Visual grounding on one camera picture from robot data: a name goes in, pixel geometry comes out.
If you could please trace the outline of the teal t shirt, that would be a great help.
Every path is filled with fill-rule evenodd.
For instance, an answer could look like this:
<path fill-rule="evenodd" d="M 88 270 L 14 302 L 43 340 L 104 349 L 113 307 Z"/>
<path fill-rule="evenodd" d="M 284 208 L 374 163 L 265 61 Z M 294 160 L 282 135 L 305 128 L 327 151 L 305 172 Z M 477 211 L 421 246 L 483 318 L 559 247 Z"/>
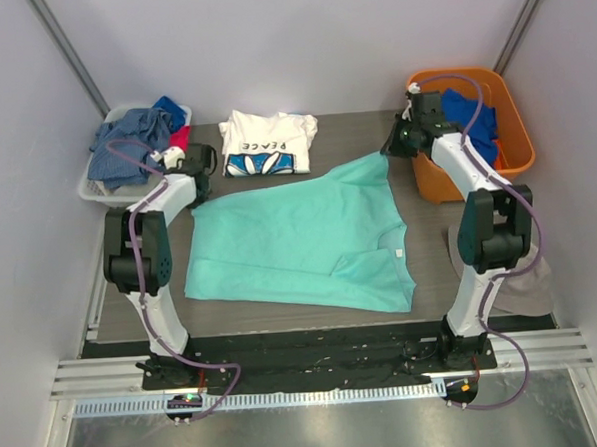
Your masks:
<path fill-rule="evenodd" d="M 186 297 L 409 312 L 416 284 L 388 173 L 373 152 L 206 202 L 192 212 Z"/>

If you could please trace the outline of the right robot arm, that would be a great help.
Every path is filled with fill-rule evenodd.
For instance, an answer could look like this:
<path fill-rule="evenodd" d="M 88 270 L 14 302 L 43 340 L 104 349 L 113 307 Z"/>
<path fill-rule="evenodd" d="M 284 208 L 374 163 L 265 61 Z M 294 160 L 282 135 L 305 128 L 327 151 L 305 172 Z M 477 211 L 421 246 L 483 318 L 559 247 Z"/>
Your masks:
<path fill-rule="evenodd" d="M 484 353 L 498 289 L 530 251 L 532 192 L 496 173 L 464 129 L 445 119 L 440 92 L 413 86 L 406 97 L 408 106 L 396 116 L 382 153 L 403 158 L 424 154 L 465 200 L 457 233 L 464 268 L 436 345 L 441 365 L 456 371 Z"/>

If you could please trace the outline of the white laundry basket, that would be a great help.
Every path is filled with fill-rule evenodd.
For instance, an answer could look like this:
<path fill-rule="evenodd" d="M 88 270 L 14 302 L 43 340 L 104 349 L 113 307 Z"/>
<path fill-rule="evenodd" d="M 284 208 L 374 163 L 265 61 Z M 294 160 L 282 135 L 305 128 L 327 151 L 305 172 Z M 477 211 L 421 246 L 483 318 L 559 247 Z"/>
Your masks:
<path fill-rule="evenodd" d="M 141 108 L 142 104 L 127 104 L 120 107 L 116 107 L 110 110 L 110 112 L 105 117 L 105 122 L 111 122 L 120 120 L 126 112 L 131 108 Z M 185 125 L 190 125 L 193 112 L 191 109 L 184 104 L 180 104 L 180 106 L 188 112 L 188 116 L 186 119 Z M 135 196 L 126 196 L 126 197 L 116 197 L 113 195 L 112 190 L 105 188 L 102 182 L 97 182 L 94 180 L 88 179 L 88 168 L 91 162 L 92 155 L 88 158 L 86 168 L 84 169 L 84 173 L 82 174 L 80 181 L 77 186 L 77 191 L 80 198 L 84 201 L 94 201 L 99 204 L 108 206 L 108 207 L 126 207 L 130 206 L 131 204 L 140 201 L 144 197 L 135 197 Z M 150 174 L 148 180 L 156 180 L 157 184 L 153 187 L 151 191 L 160 183 L 160 178 Z"/>

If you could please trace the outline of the white printed t shirt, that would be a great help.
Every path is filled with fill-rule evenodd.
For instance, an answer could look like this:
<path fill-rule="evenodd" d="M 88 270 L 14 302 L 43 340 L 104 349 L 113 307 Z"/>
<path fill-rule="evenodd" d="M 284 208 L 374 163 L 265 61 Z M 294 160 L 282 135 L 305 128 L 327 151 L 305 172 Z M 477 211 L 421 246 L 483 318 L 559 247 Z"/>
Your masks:
<path fill-rule="evenodd" d="M 317 125 L 312 115 L 277 112 L 266 117 L 233 110 L 218 125 L 223 175 L 240 178 L 310 173 L 310 150 Z"/>

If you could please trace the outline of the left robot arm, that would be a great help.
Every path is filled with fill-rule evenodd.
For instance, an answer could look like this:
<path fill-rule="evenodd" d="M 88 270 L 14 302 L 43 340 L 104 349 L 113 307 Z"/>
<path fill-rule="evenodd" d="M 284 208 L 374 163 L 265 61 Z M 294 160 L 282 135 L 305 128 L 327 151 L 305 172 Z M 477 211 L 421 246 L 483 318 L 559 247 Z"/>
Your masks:
<path fill-rule="evenodd" d="M 135 306 L 150 342 L 149 358 L 138 365 L 152 380 L 187 389 L 206 368 L 196 359 L 188 331 L 171 296 L 172 252 L 168 227 L 185 209 L 203 204 L 211 193 L 216 150 L 190 143 L 158 154 L 139 141 L 110 140 L 108 152 L 160 178 L 152 191 L 124 208 L 106 213 L 105 280 Z"/>

